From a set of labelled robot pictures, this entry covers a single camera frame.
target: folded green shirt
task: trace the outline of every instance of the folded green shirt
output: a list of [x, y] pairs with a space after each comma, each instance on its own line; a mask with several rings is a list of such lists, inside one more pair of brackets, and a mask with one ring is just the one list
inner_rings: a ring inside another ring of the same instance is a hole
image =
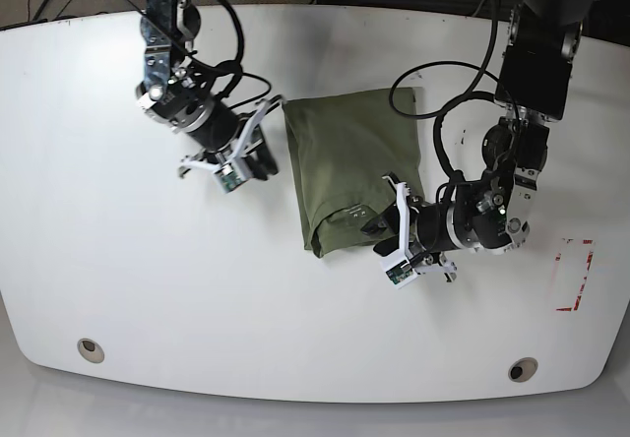
[[[385, 173], [395, 172], [422, 194], [417, 123], [396, 114], [388, 94], [368, 91], [283, 106], [304, 248], [318, 258], [381, 239], [360, 229], [396, 198]], [[400, 110], [415, 113], [411, 88], [397, 90], [394, 100]]]

